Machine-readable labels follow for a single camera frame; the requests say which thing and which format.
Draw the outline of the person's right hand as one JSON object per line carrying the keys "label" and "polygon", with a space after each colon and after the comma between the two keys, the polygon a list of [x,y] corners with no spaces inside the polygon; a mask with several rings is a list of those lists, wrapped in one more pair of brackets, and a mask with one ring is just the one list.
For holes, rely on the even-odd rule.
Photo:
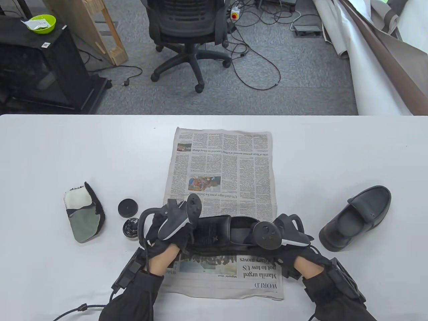
{"label": "person's right hand", "polygon": [[260,221],[252,224],[248,240],[252,243],[251,255],[278,263],[286,277],[298,279],[303,275],[295,267],[298,257],[330,268],[332,263],[311,247],[313,237],[306,234],[304,226],[296,214],[280,214],[273,222]]}

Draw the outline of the person's left hand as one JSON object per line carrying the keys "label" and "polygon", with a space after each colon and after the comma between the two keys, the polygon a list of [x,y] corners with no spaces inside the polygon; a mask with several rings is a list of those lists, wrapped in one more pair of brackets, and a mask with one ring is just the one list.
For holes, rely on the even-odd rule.
{"label": "person's left hand", "polygon": [[161,214],[148,215],[142,225],[148,270],[152,274],[163,275],[183,250],[193,232],[188,218],[167,218]]}

